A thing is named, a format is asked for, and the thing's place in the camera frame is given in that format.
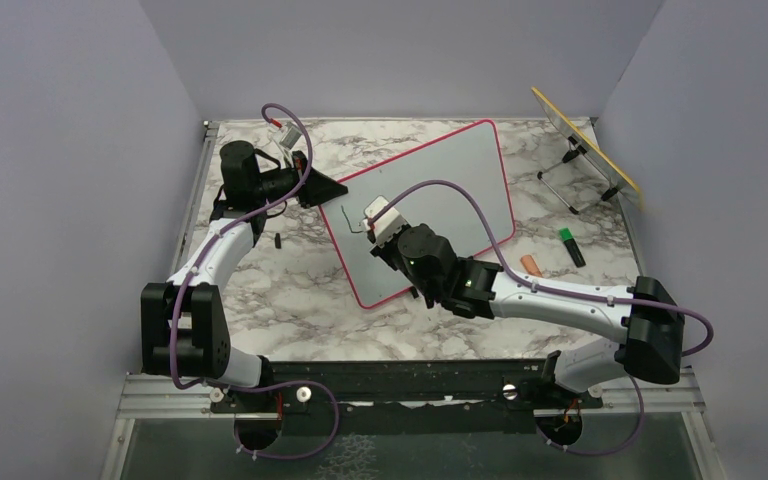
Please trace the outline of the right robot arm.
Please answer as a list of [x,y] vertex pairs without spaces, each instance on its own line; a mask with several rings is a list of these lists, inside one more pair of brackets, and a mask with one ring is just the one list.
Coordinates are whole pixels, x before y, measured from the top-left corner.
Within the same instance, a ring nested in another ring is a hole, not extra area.
[[660,385],[679,380],[684,317],[652,278],[640,277],[632,287],[523,284],[498,263],[457,256],[425,224],[384,236],[369,230],[366,236],[372,256],[402,273],[429,308],[464,318],[537,320],[597,335],[585,346],[547,357],[536,384],[549,406],[624,376]]

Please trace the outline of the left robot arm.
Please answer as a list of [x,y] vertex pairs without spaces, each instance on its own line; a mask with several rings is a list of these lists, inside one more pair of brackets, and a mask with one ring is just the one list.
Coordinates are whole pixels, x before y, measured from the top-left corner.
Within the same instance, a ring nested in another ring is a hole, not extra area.
[[232,346],[221,293],[257,244],[274,203],[289,198],[317,207],[348,192],[347,186],[310,167],[301,151],[285,167],[261,170],[266,154],[247,141],[220,150],[223,193],[215,201],[208,234],[167,281],[147,284],[140,296],[141,350],[147,374],[201,378],[236,386],[245,407],[273,401],[265,358]]

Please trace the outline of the pink-framed whiteboard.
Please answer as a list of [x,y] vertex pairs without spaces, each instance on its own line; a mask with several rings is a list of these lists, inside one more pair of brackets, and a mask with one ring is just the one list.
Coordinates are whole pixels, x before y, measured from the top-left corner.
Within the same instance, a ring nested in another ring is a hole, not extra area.
[[400,201],[396,210],[412,225],[428,224],[460,256],[491,248],[478,216],[485,215],[497,242],[516,231],[511,194],[496,124],[483,119],[366,167],[342,179],[348,192],[321,206],[326,228],[358,305],[375,308],[407,291],[400,273],[371,255],[361,230],[366,207],[425,181],[431,186]]

